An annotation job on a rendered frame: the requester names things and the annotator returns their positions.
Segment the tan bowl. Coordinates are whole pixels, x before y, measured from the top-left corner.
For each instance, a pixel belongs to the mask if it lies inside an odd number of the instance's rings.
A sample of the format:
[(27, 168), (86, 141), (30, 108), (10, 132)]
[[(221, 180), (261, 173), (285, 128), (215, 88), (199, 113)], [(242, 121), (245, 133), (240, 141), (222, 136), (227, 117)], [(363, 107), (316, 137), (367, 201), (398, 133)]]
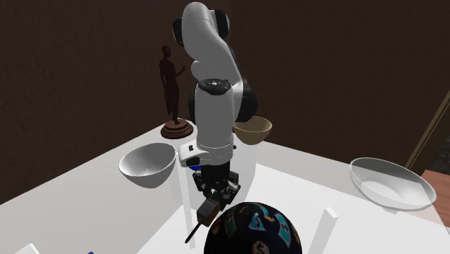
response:
[(246, 145), (262, 142), (270, 133), (273, 124), (261, 116), (253, 116), (247, 122), (235, 122), (233, 131), (237, 138)]

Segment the black patterned round object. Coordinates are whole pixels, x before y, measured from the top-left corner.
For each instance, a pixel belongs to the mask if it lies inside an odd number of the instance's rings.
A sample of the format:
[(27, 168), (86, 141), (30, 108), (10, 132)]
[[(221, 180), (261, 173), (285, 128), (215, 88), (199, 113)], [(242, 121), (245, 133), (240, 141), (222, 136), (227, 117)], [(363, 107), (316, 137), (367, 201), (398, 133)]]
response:
[(203, 254), (303, 254), (303, 250), (285, 214), (264, 203), (242, 202), (214, 221)]

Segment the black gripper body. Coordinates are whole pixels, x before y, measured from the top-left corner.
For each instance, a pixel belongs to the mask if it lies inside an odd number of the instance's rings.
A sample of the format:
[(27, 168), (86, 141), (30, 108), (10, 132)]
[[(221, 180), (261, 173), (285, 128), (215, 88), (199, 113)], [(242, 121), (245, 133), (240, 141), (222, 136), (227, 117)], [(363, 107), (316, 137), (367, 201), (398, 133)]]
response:
[(222, 191), (228, 186), (229, 173), (229, 162), (222, 165), (203, 165), (200, 169), (202, 182), (215, 191)]

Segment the dark brown human figure statue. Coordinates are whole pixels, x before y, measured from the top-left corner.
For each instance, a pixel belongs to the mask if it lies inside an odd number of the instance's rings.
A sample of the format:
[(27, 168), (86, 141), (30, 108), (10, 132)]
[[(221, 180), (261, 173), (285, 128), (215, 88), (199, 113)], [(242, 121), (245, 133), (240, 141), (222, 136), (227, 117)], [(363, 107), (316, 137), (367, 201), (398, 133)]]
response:
[(167, 139), (182, 139), (193, 132), (192, 126), (186, 121), (178, 119), (180, 91), (177, 78), (185, 71), (185, 66), (181, 65), (181, 70), (176, 72), (175, 65), (170, 59), (171, 50), (169, 46), (162, 46), (163, 59), (159, 62), (159, 74), (164, 88), (164, 96), (167, 106), (167, 114), (172, 115), (172, 120), (168, 122), (169, 127), (162, 129), (162, 136)]

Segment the white wide shallow bowl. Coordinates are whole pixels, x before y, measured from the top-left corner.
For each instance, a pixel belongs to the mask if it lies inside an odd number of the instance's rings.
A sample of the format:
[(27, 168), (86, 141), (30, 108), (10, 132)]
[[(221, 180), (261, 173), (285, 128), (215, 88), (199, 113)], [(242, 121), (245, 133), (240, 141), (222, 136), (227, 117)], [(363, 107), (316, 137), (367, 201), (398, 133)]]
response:
[(384, 159), (354, 159), (349, 164), (349, 175), (364, 197), (386, 209), (422, 211), (437, 200), (436, 191), (424, 178)]

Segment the white deep bowl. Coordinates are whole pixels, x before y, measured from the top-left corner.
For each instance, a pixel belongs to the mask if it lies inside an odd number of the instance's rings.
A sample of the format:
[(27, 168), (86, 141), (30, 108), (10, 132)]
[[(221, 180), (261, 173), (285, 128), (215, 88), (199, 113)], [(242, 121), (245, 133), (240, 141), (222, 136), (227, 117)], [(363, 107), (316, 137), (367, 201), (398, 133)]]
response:
[(177, 152), (168, 143), (150, 143), (129, 151), (119, 161), (120, 172), (142, 188), (157, 188), (171, 175)]

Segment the white upright slab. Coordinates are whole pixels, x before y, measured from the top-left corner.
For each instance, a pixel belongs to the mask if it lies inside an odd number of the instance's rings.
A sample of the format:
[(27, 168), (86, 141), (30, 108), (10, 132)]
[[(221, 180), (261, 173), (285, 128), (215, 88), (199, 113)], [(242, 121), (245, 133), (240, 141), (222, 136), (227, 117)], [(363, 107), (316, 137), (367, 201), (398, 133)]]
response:
[(338, 215), (331, 207), (323, 210), (307, 254), (323, 254), (335, 228)]

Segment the brown tool with black rod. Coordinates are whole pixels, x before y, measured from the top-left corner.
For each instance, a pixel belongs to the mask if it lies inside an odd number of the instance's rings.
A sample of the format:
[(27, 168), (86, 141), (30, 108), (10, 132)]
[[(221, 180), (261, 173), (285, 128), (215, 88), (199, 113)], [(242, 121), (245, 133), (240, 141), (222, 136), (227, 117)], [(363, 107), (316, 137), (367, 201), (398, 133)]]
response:
[(196, 212), (198, 223), (195, 225), (192, 232), (187, 236), (185, 243), (188, 243), (191, 240), (201, 225), (209, 227), (218, 214), (219, 209), (220, 205), (218, 202), (212, 200), (211, 198), (206, 199)]

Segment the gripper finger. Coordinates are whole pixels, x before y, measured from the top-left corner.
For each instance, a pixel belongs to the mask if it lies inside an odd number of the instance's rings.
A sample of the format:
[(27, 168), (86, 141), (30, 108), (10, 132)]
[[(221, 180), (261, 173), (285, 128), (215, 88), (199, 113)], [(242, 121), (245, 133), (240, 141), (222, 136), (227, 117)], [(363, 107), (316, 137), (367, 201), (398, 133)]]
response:
[(212, 196), (212, 177), (209, 173), (203, 172), (194, 172), (193, 180), (198, 191), (202, 192), (206, 199), (209, 199)]
[(229, 179), (226, 181), (226, 187), (218, 192), (220, 211), (223, 211), (227, 205), (232, 203), (240, 188), (239, 174), (231, 171)]

